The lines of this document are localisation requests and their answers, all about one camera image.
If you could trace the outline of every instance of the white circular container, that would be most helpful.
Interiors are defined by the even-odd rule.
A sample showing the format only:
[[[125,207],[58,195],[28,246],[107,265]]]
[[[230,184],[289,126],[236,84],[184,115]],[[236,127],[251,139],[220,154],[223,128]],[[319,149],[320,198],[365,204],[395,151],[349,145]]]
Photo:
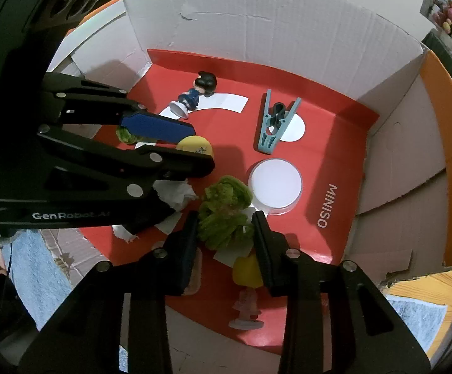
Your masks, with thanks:
[[[295,207],[302,194],[302,176],[297,168],[283,159],[267,159],[250,173],[248,187],[252,204],[272,215],[285,214]]]

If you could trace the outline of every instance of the black cable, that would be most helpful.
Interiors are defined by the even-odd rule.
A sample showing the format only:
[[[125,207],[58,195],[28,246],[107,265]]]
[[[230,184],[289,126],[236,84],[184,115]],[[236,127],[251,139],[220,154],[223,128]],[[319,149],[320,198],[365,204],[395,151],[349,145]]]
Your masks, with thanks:
[[[5,301],[5,293],[6,293],[6,284],[8,279],[10,279],[10,271],[11,271],[11,261],[13,257],[13,243],[10,243],[10,261],[8,262],[8,268],[7,268],[7,279],[5,279],[5,284],[2,286],[2,294],[1,294],[1,304],[0,304],[0,313],[2,312],[2,306]]]

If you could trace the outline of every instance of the yellow toy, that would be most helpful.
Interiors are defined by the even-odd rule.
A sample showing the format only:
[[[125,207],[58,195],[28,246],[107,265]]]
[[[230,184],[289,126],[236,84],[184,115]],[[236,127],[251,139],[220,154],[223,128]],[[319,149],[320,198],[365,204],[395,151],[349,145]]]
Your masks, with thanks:
[[[212,145],[207,139],[200,136],[185,137],[175,148],[179,151],[202,153],[214,157]]]
[[[238,257],[233,265],[233,281],[242,287],[259,288],[264,285],[255,254]]]

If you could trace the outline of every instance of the green plush toy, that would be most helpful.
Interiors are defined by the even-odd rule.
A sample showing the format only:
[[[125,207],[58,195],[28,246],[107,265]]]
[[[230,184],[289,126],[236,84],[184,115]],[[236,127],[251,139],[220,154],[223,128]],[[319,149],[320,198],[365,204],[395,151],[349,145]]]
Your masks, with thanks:
[[[119,138],[119,141],[125,143],[126,145],[135,145],[138,142],[156,142],[156,140],[151,140],[147,137],[133,135],[126,127],[117,127],[115,134],[117,135],[117,138]]]
[[[242,210],[249,207],[252,194],[240,180],[230,175],[205,188],[198,210],[198,237],[210,250],[226,247],[231,241],[251,240],[253,227]]]

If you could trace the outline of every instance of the boy figurine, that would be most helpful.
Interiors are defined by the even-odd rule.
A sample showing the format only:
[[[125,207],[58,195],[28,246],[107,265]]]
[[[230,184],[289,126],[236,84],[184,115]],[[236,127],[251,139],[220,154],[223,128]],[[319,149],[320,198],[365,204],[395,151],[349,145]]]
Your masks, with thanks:
[[[173,114],[180,118],[188,118],[188,112],[195,111],[198,107],[200,95],[210,97],[217,87],[217,79],[209,72],[198,72],[198,77],[193,83],[193,88],[187,92],[179,94],[177,101],[169,104]]]

